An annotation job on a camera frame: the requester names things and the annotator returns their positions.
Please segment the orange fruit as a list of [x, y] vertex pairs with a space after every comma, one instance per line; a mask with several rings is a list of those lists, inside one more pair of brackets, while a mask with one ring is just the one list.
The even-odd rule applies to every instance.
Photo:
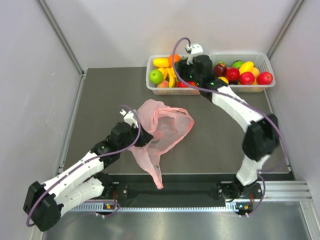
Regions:
[[178, 62], [181, 57], [178, 54], [170, 54], [168, 57], [168, 64], [172, 67], [176, 62]]

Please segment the pink plastic bag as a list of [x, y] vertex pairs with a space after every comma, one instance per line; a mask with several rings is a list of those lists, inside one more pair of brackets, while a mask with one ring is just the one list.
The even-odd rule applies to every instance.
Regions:
[[157, 189], [161, 190], [164, 188], [161, 156], [185, 138], [195, 121], [184, 108], [170, 107], [153, 99], [146, 100], [137, 112], [141, 126], [153, 139], [145, 146], [133, 146], [129, 151], [140, 168], [150, 174]]

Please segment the yellow mango from bag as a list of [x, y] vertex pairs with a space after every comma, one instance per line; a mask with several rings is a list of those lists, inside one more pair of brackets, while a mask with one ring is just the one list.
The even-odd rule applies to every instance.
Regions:
[[156, 68], [169, 68], [170, 67], [169, 59], [164, 58], [164, 57], [155, 58], [152, 61], [152, 63]]

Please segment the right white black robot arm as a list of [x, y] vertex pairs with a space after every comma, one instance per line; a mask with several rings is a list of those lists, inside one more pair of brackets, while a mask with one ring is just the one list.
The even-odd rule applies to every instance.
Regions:
[[220, 196], [226, 202], [245, 198], [251, 193], [263, 165], [280, 144], [277, 117], [259, 113], [236, 95], [224, 80], [214, 75], [208, 55], [182, 58], [172, 67], [179, 81], [194, 82], [203, 97], [224, 110], [244, 131], [242, 164], [235, 180], [222, 188]]

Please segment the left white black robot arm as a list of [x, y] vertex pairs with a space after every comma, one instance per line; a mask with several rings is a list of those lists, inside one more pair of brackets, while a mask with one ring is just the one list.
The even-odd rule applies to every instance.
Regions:
[[45, 232], [83, 202], [99, 196], [109, 198], [114, 187], [102, 171], [117, 161], [122, 152], [131, 147], [144, 147], [153, 138], [140, 125], [117, 123], [106, 139], [77, 163], [44, 183], [35, 181], [29, 186], [23, 205], [26, 225], [37, 226]]

